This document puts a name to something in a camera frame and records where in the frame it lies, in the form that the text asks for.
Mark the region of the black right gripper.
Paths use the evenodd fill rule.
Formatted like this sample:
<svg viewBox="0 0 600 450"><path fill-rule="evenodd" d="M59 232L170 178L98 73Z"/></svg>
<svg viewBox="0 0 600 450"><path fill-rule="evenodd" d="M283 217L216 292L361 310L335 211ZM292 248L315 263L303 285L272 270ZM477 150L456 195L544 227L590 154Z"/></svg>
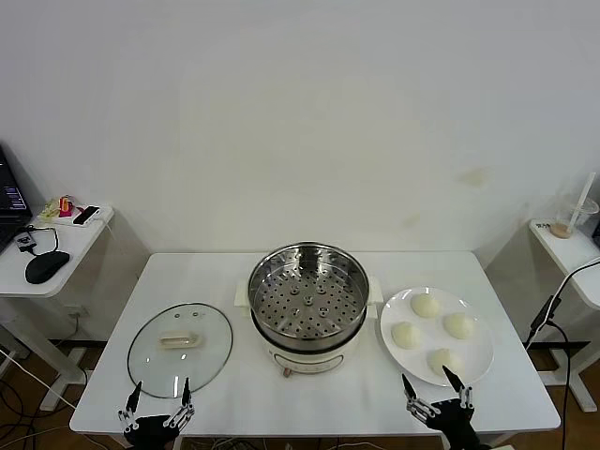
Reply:
<svg viewBox="0 0 600 450"><path fill-rule="evenodd" d="M429 404L416 395L412 384L401 374L407 411L429 428L439 430L449 441L451 449L479 449L481 442L471 420L474 414L473 389L466 386L449 367L442 367L458 399L448 399Z"/></svg>

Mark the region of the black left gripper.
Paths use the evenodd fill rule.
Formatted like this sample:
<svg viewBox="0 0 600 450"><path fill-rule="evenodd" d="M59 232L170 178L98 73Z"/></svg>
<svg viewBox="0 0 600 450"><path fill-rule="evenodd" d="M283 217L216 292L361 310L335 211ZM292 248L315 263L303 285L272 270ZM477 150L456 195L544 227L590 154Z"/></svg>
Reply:
<svg viewBox="0 0 600 450"><path fill-rule="evenodd" d="M181 405L170 417L168 414L139 417L136 411L139 404L142 382L137 382L134 391L128 396L126 407L119 410L117 416L124 437L130 449L163 450L174 443L195 413L191 401L189 378L186 378L182 392Z"/></svg>

